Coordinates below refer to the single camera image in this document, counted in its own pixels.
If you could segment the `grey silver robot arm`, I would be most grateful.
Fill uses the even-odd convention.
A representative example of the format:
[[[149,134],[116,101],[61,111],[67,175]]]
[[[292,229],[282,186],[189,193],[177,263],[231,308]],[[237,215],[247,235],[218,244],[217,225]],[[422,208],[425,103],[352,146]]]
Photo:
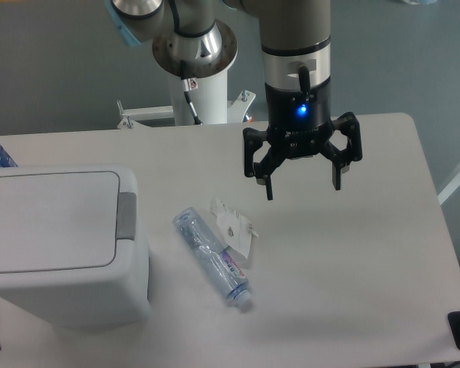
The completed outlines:
[[[238,46],[215,16],[211,1],[108,1],[107,12],[130,46],[150,42],[168,74],[177,125],[227,123],[227,76]],[[332,183],[363,157],[353,113],[330,115],[330,10],[328,1],[229,1],[258,21],[264,61],[268,127],[243,131],[243,170],[271,187],[287,159],[322,155]]]

